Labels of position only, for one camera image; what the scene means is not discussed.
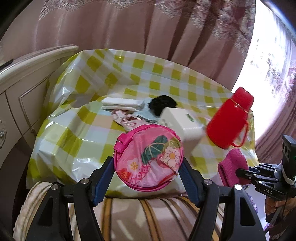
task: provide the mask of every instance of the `plastic tablecloth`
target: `plastic tablecloth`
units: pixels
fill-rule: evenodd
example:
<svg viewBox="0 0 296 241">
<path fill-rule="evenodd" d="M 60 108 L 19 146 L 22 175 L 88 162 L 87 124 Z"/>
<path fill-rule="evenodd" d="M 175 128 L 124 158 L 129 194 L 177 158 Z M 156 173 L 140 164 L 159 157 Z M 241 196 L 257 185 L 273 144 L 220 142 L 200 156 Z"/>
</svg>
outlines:
<svg viewBox="0 0 296 241">
<path fill-rule="evenodd" d="M 85 50 L 72 56 L 48 79 L 44 122 L 37 134 L 29 161 L 27 186 L 38 181 L 72 184 L 100 168 L 113 154 L 117 137 L 124 132 L 111 112 L 102 110 L 105 97 L 129 99 L 171 96 L 179 108 L 191 110 L 206 125 L 232 94 L 222 85 L 182 65 L 145 54 L 122 50 Z M 255 154 L 254 119 L 240 148 L 249 166 L 258 164 Z M 218 180 L 217 165 L 229 150 L 204 136 L 189 157 L 192 167 L 204 178 Z M 185 189 L 180 177 L 151 193 L 127 187 L 114 174 L 106 195 L 139 197 L 180 194 Z"/>
</svg>

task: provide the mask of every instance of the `light blue cloth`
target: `light blue cloth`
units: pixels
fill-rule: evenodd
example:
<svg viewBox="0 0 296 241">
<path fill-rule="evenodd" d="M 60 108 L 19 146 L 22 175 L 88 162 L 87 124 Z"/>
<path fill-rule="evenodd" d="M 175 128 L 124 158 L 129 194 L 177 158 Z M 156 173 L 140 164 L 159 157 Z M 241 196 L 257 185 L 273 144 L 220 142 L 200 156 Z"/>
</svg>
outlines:
<svg viewBox="0 0 296 241">
<path fill-rule="evenodd" d="M 152 101 L 152 98 L 145 98 L 144 107 L 139 111 L 135 111 L 134 115 L 140 117 L 141 119 L 144 119 L 149 123 L 157 123 L 160 120 L 160 118 L 155 114 L 153 114 L 153 112 L 149 109 L 149 103 L 151 101 Z"/>
</svg>

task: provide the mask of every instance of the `metal screw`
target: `metal screw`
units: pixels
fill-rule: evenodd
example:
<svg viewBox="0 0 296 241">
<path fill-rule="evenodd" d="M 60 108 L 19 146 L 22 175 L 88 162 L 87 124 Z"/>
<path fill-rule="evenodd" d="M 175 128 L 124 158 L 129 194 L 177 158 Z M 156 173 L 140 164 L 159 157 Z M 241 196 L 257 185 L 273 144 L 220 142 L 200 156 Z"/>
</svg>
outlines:
<svg viewBox="0 0 296 241">
<path fill-rule="evenodd" d="M 57 190 L 58 188 L 59 188 L 59 185 L 57 184 L 52 185 L 52 190 Z"/>
<path fill-rule="evenodd" d="M 87 183 L 89 183 L 89 179 L 88 178 L 84 178 L 84 179 L 81 180 L 81 183 L 82 184 L 87 184 Z"/>
<path fill-rule="evenodd" d="M 238 191 L 242 190 L 242 186 L 240 184 L 235 184 L 234 188 Z"/>
<path fill-rule="evenodd" d="M 204 179 L 204 184 L 205 185 L 211 185 L 213 182 L 210 179 Z"/>
</svg>

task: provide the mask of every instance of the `pink round pouch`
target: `pink round pouch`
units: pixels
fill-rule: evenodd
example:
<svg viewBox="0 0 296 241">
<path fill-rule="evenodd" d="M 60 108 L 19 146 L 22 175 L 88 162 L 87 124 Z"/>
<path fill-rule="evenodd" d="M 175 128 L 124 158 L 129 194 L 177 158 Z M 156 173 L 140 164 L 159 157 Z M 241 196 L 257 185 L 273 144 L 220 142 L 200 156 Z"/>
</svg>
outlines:
<svg viewBox="0 0 296 241">
<path fill-rule="evenodd" d="M 141 125 L 117 138 L 113 156 L 115 171 L 127 186 L 157 191 L 177 177 L 183 147 L 173 130 L 157 124 Z"/>
</svg>

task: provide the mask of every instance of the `blue gripper pad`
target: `blue gripper pad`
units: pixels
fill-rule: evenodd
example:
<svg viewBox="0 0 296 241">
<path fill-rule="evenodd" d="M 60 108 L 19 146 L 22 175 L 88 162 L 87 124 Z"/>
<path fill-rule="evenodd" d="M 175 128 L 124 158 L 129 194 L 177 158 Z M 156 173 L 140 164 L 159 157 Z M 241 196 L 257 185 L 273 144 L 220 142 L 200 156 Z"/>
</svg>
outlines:
<svg viewBox="0 0 296 241">
<path fill-rule="evenodd" d="M 188 197 L 192 203 L 194 203 L 197 207 L 200 205 L 200 199 L 198 196 L 198 188 L 191 177 L 189 171 L 187 170 L 185 163 L 182 162 L 179 168 L 179 175 L 181 177 L 182 183 L 186 189 Z"/>
<path fill-rule="evenodd" d="M 103 201 L 105 194 L 107 192 L 107 189 L 109 187 L 109 184 L 111 182 L 111 179 L 113 177 L 113 174 L 114 174 L 114 160 L 112 158 L 95 187 L 95 196 L 92 201 L 95 207 L 100 202 Z"/>
</svg>

